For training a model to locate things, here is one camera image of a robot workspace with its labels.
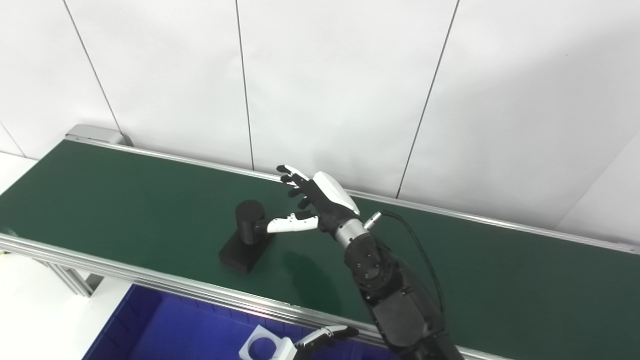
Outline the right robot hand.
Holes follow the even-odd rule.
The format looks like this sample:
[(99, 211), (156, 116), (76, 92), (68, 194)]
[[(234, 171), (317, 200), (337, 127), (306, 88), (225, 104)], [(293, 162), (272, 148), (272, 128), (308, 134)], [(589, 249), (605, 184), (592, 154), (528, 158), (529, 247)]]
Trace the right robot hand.
[(282, 173), (279, 180), (291, 186), (290, 198), (302, 195), (298, 212), (285, 218), (259, 219), (251, 225), (256, 234), (277, 234), (318, 229), (338, 240), (338, 232), (361, 214), (358, 206), (345, 189), (324, 171), (313, 177), (288, 164), (276, 167)]

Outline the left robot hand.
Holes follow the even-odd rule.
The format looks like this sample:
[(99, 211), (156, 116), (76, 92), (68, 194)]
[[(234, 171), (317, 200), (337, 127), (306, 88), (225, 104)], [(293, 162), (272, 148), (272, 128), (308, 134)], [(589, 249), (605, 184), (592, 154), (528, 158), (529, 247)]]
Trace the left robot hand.
[(310, 360), (319, 349), (327, 346), (334, 347), (336, 341), (356, 337), (359, 333), (357, 328), (349, 325), (323, 326), (295, 342), (295, 354), (292, 359)]

